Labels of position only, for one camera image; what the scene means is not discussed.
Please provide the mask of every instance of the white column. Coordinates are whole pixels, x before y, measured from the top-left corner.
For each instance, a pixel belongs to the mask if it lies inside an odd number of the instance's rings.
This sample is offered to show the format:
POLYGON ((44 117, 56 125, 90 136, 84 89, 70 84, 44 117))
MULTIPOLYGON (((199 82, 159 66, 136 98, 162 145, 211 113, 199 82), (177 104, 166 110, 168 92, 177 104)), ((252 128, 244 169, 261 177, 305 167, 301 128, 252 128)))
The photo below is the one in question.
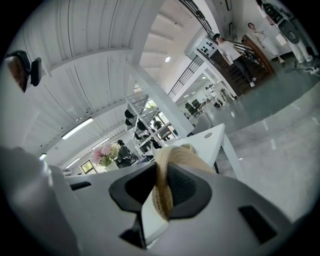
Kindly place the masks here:
POLYGON ((209 60, 207 60, 206 57, 204 57, 200 53, 198 54, 196 51, 195 51, 195 54, 198 55, 204 61, 203 64, 207 65, 207 68, 209 69, 210 72, 212 72, 213 74, 216 74, 218 78, 224 82, 225 86, 230 90, 233 97, 238 96, 234 91, 234 89, 231 87, 231 85, 228 83, 228 81, 225 79, 225 77, 216 69, 216 67, 209 60))
POLYGON ((186 137, 194 129, 194 127, 180 111, 178 106, 140 65, 131 65, 127 62, 127 67, 130 74, 138 82, 139 86, 146 91, 156 106, 163 112, 179 136, 182 138, 186 137))

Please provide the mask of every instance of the flower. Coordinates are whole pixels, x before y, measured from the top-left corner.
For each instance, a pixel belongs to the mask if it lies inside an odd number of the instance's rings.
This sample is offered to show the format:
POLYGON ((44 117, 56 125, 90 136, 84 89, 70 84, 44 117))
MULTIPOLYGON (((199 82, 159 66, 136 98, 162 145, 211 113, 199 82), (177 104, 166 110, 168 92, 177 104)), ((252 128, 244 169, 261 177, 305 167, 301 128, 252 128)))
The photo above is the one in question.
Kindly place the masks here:
POLYGON ((93 150, 90 160, 92 163, 99 164, 103 156, 102 147, 98 146, 93 150))
POLYGON ((115 145, 105 143, 92 151, 90 160, 93 164, 108 166, 115 160, 117 153, 118 149, 115 145))
POLYGON ((111 152, 111 145, 109 143, 104 144, 101 149, 101 153, 107 156, 110 154, 110 152, 111 152))

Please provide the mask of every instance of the white ceiling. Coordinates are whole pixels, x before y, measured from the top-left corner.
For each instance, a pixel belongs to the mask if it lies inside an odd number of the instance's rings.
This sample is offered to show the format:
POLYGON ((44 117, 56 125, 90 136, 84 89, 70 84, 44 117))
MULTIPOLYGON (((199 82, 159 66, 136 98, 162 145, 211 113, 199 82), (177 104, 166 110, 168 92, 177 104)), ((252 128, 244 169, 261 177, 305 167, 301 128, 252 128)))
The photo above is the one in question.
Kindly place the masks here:
POLYGON ((65 167, 84 149, 126 129, 124 95, 133 93, 135 81, 128 82, 125 62, 135 24, 151 7, 146 0, 56 0, 29 17, 8 50, 42 59, 41 82, 25 93, 39 110, 23 144, 28 152, 47 153, 49 164, 65 167), (87 117, 94 121, 61 139, 78 118, 87 117))
POLYGON ((163 81, 200 27, 197 19, 178 0, 165 0, 152 24, 140 60, 140 65, 163 88, 166 87, 163 81))

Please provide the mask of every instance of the fluorescent light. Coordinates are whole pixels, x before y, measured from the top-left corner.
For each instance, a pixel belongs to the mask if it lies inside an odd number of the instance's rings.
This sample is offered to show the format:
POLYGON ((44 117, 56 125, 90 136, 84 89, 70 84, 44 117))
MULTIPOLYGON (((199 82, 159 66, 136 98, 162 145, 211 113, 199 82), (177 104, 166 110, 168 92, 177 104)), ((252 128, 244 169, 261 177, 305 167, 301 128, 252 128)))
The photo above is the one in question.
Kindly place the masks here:
POLYGON ((61 138, 63 140, 66 140, 69 138, 72 134, 79 131, 81 128, 85 127, 87 124, 91 123, 93 119, 89 117, 87 120, 83 121, 82 123, 79 123, 76 127, 72 128, 70 131, 68 131, 65 135, 63 135, 61 138))
POLYGON ((70 166, 72 166, 75 162, 79 161, 80 160, 80 157, 78 157, 76 160, 74 160, 72 163, 70 163, 66 169, 68 169, 70 166))
POLYGON ((96 147, 100 146, 102 143, 106 142, 107 140, 110 140, 110 138, 106 138, 103 141, 101 141, 99 144, 95 145, 92 150, 94 150, 96 147))
POLYGON ((42 154, 40 155, 39 159, 40 159, 40 160, 43 160, 46 156, 47 156, 46 153, 42 153, 42 154))

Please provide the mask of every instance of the pink flower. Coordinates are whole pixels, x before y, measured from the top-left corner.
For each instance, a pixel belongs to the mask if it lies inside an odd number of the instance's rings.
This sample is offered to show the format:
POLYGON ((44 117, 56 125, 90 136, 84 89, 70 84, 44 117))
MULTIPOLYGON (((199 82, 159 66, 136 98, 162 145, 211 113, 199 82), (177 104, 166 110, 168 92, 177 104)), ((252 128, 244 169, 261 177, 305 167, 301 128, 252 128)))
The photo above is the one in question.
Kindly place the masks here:
POLYGON ((102 147, 98 146, 93 150, 90 160, 92 163, 95 163, 97 165, 100 163, 103 156, 104 154, 102 153, 102 147))
POLYGON ((110 152, 111 152, 111 145, 109 143, 104 144, 103 147, 102 147, 101 152, 105 156, 109 155, 110 152))

